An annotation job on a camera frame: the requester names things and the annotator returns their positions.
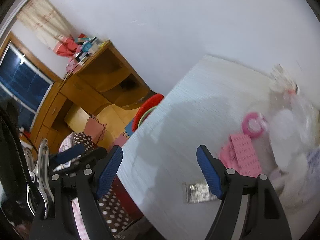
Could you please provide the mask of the green rimmed red trash bucket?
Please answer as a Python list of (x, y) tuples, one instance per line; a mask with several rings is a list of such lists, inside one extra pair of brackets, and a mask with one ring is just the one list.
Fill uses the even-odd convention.
[(138, 127), (143, 123), (143, 121), (156, 109), (157, 106), (153, 106), (150, 109), (148, 109), (140, 118)]

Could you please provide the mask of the pink foam floor mat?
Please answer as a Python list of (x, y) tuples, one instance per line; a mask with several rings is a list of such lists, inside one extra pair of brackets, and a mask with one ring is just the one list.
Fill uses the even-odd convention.
[(114, 145), (122, 147), (129, 139), (125, 132), (121, 132), (119, 135), (112, 135), (107, 130), (107, 125), (100, 123), (95, 116), (87, 119), (83, 133), (90, 137), (94, 144), (106, 149), (111, 149)]

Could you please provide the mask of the silver foil blister pack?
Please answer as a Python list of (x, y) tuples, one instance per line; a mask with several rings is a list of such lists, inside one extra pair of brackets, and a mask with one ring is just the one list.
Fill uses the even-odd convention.
[(206, 182), (183, 183), (183, 202), (186, 204), (197, 204), (217, 200), (217, 196), (212, 194)]

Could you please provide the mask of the pink printed card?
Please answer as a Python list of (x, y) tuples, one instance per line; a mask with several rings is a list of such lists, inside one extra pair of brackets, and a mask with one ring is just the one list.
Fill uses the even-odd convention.
[(262, 173), (251, 138), (246, 134), (230, 134), (221, 147), (219, 159), (226, 168), (232, 168), (242, 176), (256, 178)]

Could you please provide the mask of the polka dot brown cloth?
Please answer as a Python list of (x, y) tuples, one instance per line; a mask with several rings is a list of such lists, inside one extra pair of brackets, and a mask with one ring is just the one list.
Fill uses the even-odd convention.
[[(97, 148), (96, 144), (91, 140), (91, 137), (85, 135), (84, 132), (73, 134), (73, 145), (75, 146), (76, 144), (83, 144), (86, 153), (90, 153)], [(111, 187), (107, 194), (103, 195), (98, 200), (98, 204), (103, 217), (114, 236), (124, 230), (131, 222), (131, 218), (124, 210), (120, 200), (115, 194), (114, 187)], [(77, 198), (72, 200), (72, 208), (80, 239), (89, 239)]]

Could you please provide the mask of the metal clip on right gripper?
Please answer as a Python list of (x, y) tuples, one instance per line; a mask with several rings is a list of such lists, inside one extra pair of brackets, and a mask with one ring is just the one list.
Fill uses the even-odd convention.
[(31, 149), (24, 149), (24, 156), (29, 172), (27, 183), (27, 204), (33, 215), (36, 215), (37, 206), (44, 204), (43, 219), (47, 219), (50, 208), (54, 204), (54, 196), (49, 186), (49, 146), (48, 140), (43, 139), (39, 146), (37, 161), (33, 159)]

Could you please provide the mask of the pink tape roll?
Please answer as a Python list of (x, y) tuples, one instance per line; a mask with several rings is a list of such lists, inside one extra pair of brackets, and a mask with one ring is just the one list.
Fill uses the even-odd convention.
[(267, 121), (262, 113), (250, 112), (244, 117), (241, 128), (251, 139), (257, 139), (267, 131)]

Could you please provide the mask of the wooden desk with shelves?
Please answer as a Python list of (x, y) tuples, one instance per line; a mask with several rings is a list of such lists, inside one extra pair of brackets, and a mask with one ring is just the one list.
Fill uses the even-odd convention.
[(30, 140), (38, 147), (42, 139), (48, 139), (55, 153), (71, 132), (64, 118), (72, 106), (97, 116), (109, 105), (137, 109), (153, 95), (112, 42), (106, 41), (83, 65), (53, 83), (35, 118)]

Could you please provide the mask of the red plastic basin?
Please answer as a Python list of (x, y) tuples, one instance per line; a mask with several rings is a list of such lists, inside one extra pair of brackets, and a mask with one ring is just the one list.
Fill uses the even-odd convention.
[(163, 99), (164, 99), (164, 95), (155, 94), (142, 104), (142, 106), (136, 113), (132, 123), (133, 132), (135, 132), (136, 129), (139, 127), (139, 125), (142, 123), (142, 117), (146, 118)]

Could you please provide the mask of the white crumpled plastic bag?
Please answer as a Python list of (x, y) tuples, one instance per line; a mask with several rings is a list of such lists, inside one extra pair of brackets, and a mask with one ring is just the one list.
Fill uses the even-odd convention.
[(319, 196), (319, 111), (281, 66), (270, 80), (268, 136), (280, 172), (273, 180), (287, 209)]

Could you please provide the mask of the clutter pile on desk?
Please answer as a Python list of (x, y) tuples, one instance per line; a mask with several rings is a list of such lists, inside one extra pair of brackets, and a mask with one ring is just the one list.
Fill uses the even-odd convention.
[(59, 35), (53, 52), (56, 55), (69, 58), (66, 72), (71, 73), (78, 65), (84, 64), (104, 44), (105, 42), (97, 37), (84, 36), (74, 39), (71, 36)]

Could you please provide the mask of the beige patterned curtain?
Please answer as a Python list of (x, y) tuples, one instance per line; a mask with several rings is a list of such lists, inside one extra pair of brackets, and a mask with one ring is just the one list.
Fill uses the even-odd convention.
[(73, 57), (78, 45), (71, 25), (48, 0), (28, 0), (16, 17), (55, 54)]

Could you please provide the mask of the dark window with wooden frame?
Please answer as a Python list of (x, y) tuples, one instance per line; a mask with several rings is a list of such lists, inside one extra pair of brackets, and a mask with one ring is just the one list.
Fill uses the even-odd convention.
[(1, 45), (1, 99), (17, 103), (20, 128), (32, 131), (50, 90), (60, 81), (13, 32), (8, 33)]

